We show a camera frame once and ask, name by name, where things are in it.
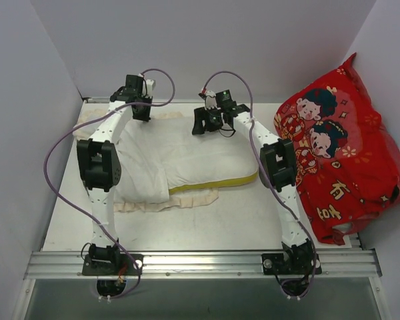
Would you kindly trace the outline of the white pillow with yellow band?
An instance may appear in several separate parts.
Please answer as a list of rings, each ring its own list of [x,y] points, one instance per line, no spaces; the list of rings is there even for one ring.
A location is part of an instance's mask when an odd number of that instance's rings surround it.
[[[153,122],[153,142],[170,193],[236,187],[256,180],[258,164],[244,136],[192,135],[191,121],[175,117]]]

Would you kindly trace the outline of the white pillowcase with cream ruffle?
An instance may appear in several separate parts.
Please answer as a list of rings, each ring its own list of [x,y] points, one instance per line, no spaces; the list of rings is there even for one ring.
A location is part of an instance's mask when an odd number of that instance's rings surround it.
[[[129,120],[116,143],[122,175],[114,195],[114,211],[159,212],[169,208],[194,208],[212,204],[219,198],[216,187],[176,190],[175,175],[165,168],[159,154],[160,125],[187,122],[180,112],[162,113],[149,123]]]

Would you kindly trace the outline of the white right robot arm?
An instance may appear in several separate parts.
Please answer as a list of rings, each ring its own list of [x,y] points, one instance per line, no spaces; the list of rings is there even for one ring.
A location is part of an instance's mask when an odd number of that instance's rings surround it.
[[[249,140],[261,182],[278,202],[284,268],[291,273],[316,268],[317,250],[301,222],[296,200],[297,164],[292,141],[270,132],[254,118],[253,108],[237,104],[228,90],[214,93],[203,89],[199,96],[205,105],[194,110],[192,134],[212,133],[228,125]]]

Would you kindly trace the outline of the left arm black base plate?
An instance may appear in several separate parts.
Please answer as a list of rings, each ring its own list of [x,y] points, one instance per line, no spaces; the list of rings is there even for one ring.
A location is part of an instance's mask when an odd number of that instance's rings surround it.
[[[84,276],[136,276],[139,272],[134,262],[126,254],[122,253],[117,262],[92,259],[90,256],[86,256],[81,274]]]

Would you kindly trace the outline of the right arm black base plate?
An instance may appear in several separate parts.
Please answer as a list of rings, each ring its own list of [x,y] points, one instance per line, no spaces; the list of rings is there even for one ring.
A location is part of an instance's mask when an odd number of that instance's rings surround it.
[[[285,257],[285,252],[262,253],[264,275],[306,275],[313,271],[314,253],[299,253]]]

